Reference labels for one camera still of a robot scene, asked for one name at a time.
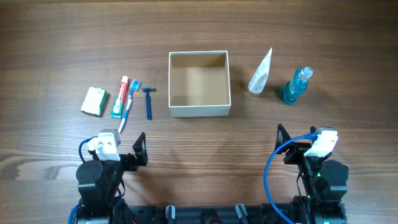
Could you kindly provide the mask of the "blue white toothbrush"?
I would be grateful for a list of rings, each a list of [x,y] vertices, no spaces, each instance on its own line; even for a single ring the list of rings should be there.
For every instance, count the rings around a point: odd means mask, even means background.
[[[129,89],[129,94],[128,94],[128,98],[127,98],[126,110],[124,112],[121,124],[120,124],[119,129],[118,129],[119,133],[122,133],[122,131],[124,130],[124,127],[126,125],[127,118],[128,118],[128,115],[129,115],[129,111],[130,111],[131,106],[132,106],[133,93],[134,93],[134,91],[137,91],[139,89],[140,85],[141,85],[141,82],[139,80],[133,79],[133,81],[131,82],[130,89]]]

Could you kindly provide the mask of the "red green toothpaste tube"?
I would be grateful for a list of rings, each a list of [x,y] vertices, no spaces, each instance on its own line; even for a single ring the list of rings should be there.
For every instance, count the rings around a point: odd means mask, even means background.
[[[118,94],[116,95],[116,99],[114,102],[114,106],[112,108],[111,117],[121,119],[124,98],[127,90],[128,77],[123,76],[121,79],[121,84],[119,86]]]

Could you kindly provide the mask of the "blue disposable razor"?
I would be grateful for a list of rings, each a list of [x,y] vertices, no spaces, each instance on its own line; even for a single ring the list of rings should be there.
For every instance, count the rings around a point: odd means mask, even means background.
[[[147,87],[141,87],[141,91],[143,91],[146,94],[146,113],[147,113],[147,119],[152,120],[152,109],[151,109],[151,101],[150,101],[150,92],[155,91],[155,88],[153,86],[147,86]]]

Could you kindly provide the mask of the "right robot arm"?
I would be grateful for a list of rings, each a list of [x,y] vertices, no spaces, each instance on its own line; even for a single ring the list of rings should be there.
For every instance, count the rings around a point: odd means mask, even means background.
[[[281,223],[347,224],[342,198],[347,193],[348,166],[331,160],[338,133],[333,128],[310,128],[307,142],[297,142],[282,124],[277,127],[275,151],[285,154],[284,164],[298,167],[305,195],[295,196],[277,208],[285,215]]]

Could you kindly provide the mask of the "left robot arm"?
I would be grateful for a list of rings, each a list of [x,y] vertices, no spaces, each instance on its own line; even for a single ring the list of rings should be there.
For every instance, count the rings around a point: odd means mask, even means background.
[[[81,199],[72,209],[68,223],[139,223],[123,199],[123,174],[146,166],[146,134],[142,132],[132,148],[134,154],[119,154],[119,132],[105,129],[82,141],[78,148],[82,164],[76,179]]]

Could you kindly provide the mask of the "green white soap packet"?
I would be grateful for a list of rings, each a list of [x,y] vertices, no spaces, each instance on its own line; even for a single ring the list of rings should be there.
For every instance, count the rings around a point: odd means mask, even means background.
[[[100,116],[108,92],[102,88],[89,87],[80,111],[92,116]]]

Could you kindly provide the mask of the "white lotion tube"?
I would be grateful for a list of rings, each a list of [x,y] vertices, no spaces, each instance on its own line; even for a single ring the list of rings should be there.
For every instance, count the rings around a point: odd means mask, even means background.
[[[272,48],[269,49],[268,53],[258,66],[257,70],[255,71],[254,75],[251,78],[251,81],[248,85],[248,90],[253,94],[260,94],[269,77],[269,71],[271,67],[271,58],[272,58]]]

